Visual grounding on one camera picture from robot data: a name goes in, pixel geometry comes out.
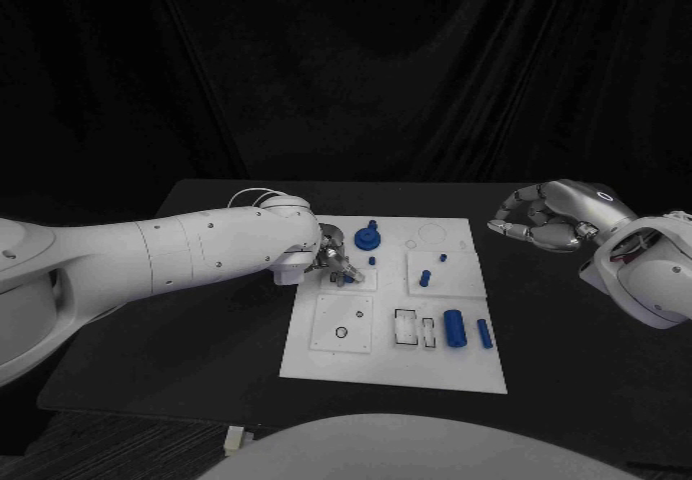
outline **black table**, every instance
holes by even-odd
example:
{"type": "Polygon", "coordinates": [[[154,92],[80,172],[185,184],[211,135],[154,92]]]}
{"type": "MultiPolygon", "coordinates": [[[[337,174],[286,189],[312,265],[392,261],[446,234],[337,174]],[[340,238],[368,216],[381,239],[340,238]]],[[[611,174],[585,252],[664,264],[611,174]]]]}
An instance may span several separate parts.
{"type": "Polygon", "coordinates": [[[404,413],[501,428],[608,462],[692,466],[692,325],[654,330],[618,310],[576,276],[590,248],[550,254],[487,229],[523,184],[185,180],[158,216],[223,207],[249,186],[299,195],[317,214],[468,218],[508,395],[279,378],[295,287],[260,272],[132,302],[87,325],[41,408],[273,428],[404,413]]]}

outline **blue cylinder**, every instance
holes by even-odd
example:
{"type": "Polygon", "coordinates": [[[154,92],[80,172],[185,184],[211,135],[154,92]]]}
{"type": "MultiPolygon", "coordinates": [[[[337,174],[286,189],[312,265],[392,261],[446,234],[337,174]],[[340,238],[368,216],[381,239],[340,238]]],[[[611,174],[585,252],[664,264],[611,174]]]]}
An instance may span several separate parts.
{"type": "Polygon", "coordinates": [[[446,333],[446,345],[454,348],[465,347],[464,320],[458,310],[446,310],[443,312],[443,330],[446,333]]]}
{"type": "Polygon", "coordinates": [[[360,250],[368,251],[379,247],[381,237],[379,236],[377,222],[374,220],[370,220],[367,227],[355,232],[355,238],[353,240],[360,250]]]}
{"type": "Polygon", "coordinates": [[[490,331],[487,330],[487,323],[482,318],[478,319],[478,333],[482,348],[492,348],[492,339],[490,338],[490,331]]]}
{"type": "Polygon", "coordinates": [[[429,283],[429,270],[423,270],[420,274],[420,287],[426,287],[429,283]]]}

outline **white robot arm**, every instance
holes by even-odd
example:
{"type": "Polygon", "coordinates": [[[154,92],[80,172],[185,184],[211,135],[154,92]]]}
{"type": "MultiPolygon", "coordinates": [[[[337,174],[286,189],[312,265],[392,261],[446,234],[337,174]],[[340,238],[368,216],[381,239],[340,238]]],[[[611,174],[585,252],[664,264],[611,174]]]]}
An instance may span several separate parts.
{"type": "Polygon", "coordinates": [[[0,219],[0,385],[123,303],[262,269],[276,285],[331,267],[355,281],[342,234],[279,195],[142,222],[50,228],[0,219]]]}
{"type": "Polygon", "coordinates": [[[692,216],[684,212],[637,218],[590,185],[556,180],[513,192],[487,226],[552,252],[572,252],[592,240],[598,249],[579,277],[651,327],[670,328],[692,317],[692,216]],[[531,202],[531,227],[504,221],[524,202],[531,202]]]}

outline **robotic hand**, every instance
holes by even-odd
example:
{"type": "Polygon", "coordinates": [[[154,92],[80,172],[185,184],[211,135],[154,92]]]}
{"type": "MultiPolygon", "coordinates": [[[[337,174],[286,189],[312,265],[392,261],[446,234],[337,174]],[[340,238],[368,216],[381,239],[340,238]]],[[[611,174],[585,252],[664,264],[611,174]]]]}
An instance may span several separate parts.
{"type": "Polygon", "coordinates": [[[344,257],[342,233],[285,194],[259,207],[113,225],[0,219],[0,385],[126,302],[263,269],[276,285],[296,284],[325,267],[364,279],[344,257]]]}
{"type": "Polygon", "coordinates": [[[598,249],[579,277],[651,327],[670,328],[690,318],[692,216],[684,212],[637,218],[590,185],[557,180],[514,191],[487,226],[550,252],[573,252],[592,240],[598,249]],[[504,221],[524,202],[530,227],[504,221]]]}

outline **dark floor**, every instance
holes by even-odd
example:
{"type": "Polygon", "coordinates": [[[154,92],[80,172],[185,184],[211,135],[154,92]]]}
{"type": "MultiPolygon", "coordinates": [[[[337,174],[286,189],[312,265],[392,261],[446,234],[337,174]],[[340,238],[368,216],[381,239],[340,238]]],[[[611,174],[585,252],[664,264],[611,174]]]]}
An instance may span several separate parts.
{"type": "MultiPolygon", "coordinates": [[[[0,456],[1,480],[193,480],[223,459],[227,426],[57,413],[24,456],[0,456]]],[[[647,480],[692,471],[622,466],[647,480]]]]}

